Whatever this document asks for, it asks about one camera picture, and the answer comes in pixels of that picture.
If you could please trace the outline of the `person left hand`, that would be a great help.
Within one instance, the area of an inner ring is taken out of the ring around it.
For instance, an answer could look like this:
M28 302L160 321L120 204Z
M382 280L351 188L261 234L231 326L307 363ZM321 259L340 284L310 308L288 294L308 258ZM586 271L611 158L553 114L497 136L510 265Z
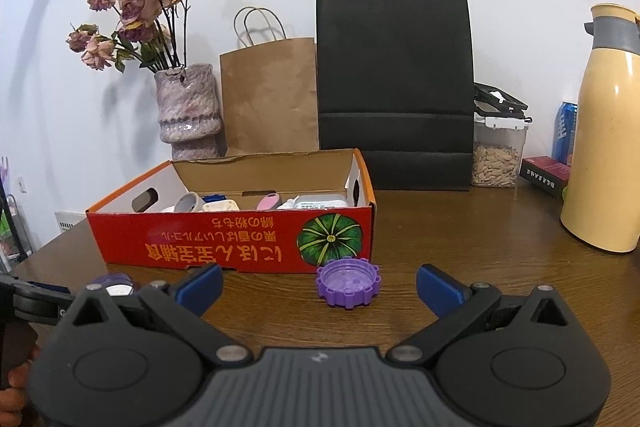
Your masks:
M30 367L38 357L40 349L37 345L32 348L27 361L20 366L10 369L8 373L9 387L0 392L0 411L2 426L18 426L21 424L23 410L28 404L26 392Z

